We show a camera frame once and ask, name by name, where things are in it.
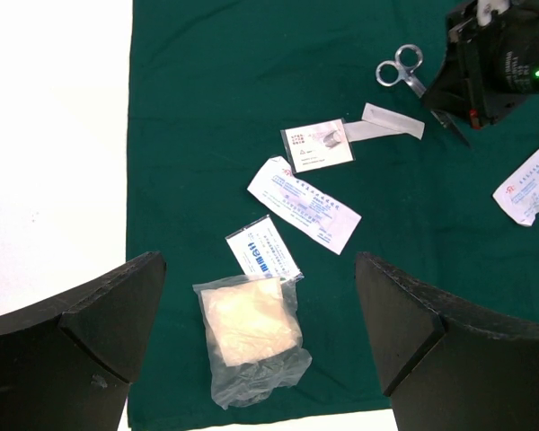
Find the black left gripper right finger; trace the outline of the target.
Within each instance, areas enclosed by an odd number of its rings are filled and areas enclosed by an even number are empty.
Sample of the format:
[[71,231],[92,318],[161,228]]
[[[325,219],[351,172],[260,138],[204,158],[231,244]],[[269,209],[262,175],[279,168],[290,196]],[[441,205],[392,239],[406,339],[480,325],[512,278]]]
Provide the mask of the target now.
[[539,430],[539,323],[494,312],[360,252],[355,279],[401,430]]

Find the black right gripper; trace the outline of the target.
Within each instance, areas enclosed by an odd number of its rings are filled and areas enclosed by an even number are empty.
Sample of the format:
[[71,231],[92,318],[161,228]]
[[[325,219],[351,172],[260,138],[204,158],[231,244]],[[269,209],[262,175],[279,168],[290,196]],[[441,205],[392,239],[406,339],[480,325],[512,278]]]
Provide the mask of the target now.
[[539,94],[539,1],[511,1],[485,27],[478,25],[476,5],[464,1],[447,14],[445,58],[421,98],[467,147],[471,143],[451,116],[479,129]]

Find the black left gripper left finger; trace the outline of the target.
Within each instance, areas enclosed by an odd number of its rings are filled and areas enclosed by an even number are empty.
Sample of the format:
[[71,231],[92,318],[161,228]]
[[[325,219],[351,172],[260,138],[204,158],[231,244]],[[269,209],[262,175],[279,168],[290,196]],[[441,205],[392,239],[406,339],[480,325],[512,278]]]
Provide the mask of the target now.
[[166,264],[146,252],[0,316],[0,430],[115,430],[144,361]]

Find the curved steel scissors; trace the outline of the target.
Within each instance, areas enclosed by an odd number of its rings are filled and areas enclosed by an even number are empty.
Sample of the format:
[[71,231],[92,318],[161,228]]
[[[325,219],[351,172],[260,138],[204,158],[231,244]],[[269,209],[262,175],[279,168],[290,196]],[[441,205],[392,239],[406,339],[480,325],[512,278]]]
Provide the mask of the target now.
[[[410,51],[415,55],[416,62],[413,65],[408,66],[402,61],[401,56],[405,51]],[[415,75],[415,72],[422,65],[423,60],[423,53],[417,45],[401,45],[396,49],[393,60],[385,60],[377,66],[376,81],[384,87],[393,87],[399,82],[404,82],[418,98],[421,98],[426,87]],[[392,82],[388,82],[382,77],[382,70],[386,67],[391,67],[396,71],[396,78]]]

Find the white paper strip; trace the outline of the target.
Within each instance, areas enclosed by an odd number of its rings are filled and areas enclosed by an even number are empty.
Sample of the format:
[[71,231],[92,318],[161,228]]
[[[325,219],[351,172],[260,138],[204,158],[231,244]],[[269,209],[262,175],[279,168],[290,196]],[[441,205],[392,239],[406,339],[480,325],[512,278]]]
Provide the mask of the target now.
[[346,138],[349,142],[360,142],[384,136],[402,135],[401,131],[378,126],[367,121],[355,121],[343,124]]
[[379,127],[416,137],[419,140],[423,138],[425,130],[424,122],[371,103],[365,105],[361,119]]

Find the small suture needle packet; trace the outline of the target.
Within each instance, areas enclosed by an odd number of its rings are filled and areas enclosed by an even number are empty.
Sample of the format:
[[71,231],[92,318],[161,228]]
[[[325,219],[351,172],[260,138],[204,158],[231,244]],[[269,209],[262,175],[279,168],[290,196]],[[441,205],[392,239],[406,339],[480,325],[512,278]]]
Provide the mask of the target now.
[[280,131],[293,173],[309,172],[355,160],[343,119]]

